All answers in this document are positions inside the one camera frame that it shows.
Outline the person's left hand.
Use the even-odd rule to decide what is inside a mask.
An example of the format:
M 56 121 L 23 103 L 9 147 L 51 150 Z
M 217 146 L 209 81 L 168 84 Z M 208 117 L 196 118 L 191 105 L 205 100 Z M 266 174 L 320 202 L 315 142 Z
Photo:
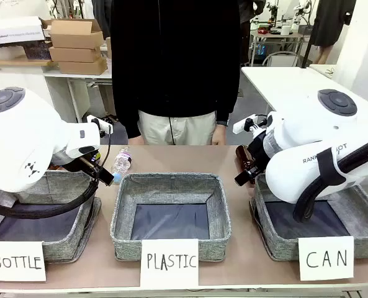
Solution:
M 217 124 L 212 135 L 212 145 L 226 145 L 227 127 Z

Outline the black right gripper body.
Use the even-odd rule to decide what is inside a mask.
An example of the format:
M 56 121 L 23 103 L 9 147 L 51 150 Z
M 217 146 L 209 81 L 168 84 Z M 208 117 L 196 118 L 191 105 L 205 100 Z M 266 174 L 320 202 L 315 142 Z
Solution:
M 253 161 L 251 162 L 250 172 L 252 174 L 262 173 L 266 167 L 270 158 L 265 152 L 263 141 L 266 136 L 265 132 L 261 132 L 258 136 L 254 137 L 252 142 L 248 146 L 248 151 Z

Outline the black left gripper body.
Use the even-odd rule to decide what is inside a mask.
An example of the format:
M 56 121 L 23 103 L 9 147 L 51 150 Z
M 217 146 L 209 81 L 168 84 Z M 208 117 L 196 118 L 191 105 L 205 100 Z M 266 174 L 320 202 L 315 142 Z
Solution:
M 61 166 L 69 172 L 91 173 L 91 170 L 96 167 L 99 162 L 99 150 L 94 150 L 78 158 L 71 158 L 65 152 L 58 152 L 52 156 L 52 165 Z

